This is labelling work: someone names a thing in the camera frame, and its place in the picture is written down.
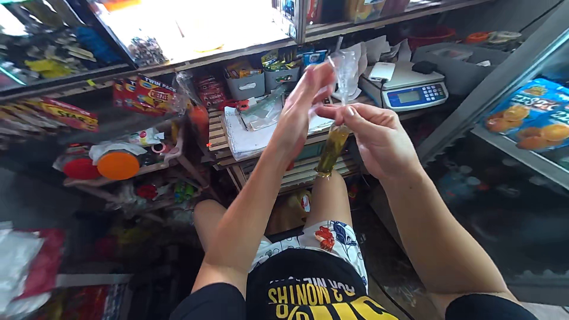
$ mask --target yellow oil in plastic bag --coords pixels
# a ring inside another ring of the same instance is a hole
[[[332,127],[330,127],[328,138],[326,139],[326,146],[324,150],[322,150],[318,167],[316,167],[319,177],[325,178],[332,174],[334,165],[342,153],[349,134],[350,130],[343,124],[340,126],[332,125]]]

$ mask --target person's left hand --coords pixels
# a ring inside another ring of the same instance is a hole
[[[329,62],[309,65],[288,96],[275,132],[266,148],[268,152],[278,154],[286,166],[304,147],[310,122],[308,115],[310,107],[332,93],[333,88],[330,85],[334,79],[334,70]]]

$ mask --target thigh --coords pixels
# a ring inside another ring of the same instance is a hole
[[[344,178],[336,170],[332,170],[329,178],[316,178],[305,228],[326,220],[352,226],[348,190]]]
[[[208,250],[215,235],[217,225],[223,214],[227,211],[224,206],[215,200],[199,202],[193,210],[193,224],[196,227],[197,236],[200,238],[204,251]],[[261,241],[271,243],[265,236]]]

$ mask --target hand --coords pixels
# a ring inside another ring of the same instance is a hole
[[[316,114],[345,123],[356,136],[365,167],[377,179],[400,179],[420,172],[422,166],[397,114],[366,104],[319,106]]]
[[[288,96],[266,149],[268,153],[277,154],[285,168],[304,147],[310,122],[310,107],[331,94],[330,84],[334,79],[334,70],[329,62],[309,65]]]

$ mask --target floral shorts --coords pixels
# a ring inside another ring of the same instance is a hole
[[[354,267],[364,282],[365,289],[368,289],[368,275],[365,271],[360,246],[356,240],[356,233],[352,227],[343,222],[323,221],[302,230],[299,236],[275,243],[271,243],[263,237],[249,272],[267,261],[271,256],[286,249],[323,251],[344,259]]]

